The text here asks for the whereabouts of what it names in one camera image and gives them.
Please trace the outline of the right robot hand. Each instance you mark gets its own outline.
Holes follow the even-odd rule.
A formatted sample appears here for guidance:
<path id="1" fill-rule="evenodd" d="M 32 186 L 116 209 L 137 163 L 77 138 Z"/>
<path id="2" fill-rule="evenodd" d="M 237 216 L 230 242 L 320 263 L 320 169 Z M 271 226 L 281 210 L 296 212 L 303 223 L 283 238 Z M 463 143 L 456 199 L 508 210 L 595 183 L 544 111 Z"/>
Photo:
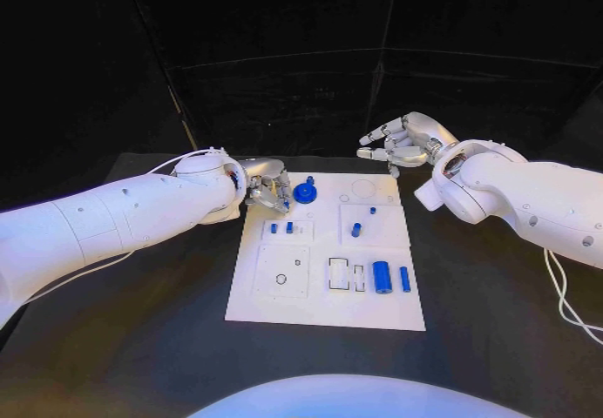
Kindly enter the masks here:
<path id="1" fill-rule="evenodd" d="M 446 127 L 430 116 L 413 111 L 361 137 L 356 156 L 385 162 L 397 179 L 400 168 L 434 165 L 459 143 Z"/>

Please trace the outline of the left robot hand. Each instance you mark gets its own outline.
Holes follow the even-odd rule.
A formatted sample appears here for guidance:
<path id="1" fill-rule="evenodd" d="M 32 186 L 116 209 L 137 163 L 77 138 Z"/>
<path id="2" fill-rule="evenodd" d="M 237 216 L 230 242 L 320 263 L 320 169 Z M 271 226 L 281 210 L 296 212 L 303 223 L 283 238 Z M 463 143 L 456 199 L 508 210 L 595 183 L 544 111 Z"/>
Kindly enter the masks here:
<path id="1" fill-rule="evenodd" d="M 240 164 L 247 176 L 247 205 L 263 205 L 289 214 L 293 192 L 284 162 L 276 158 L 248 158 Z"/>

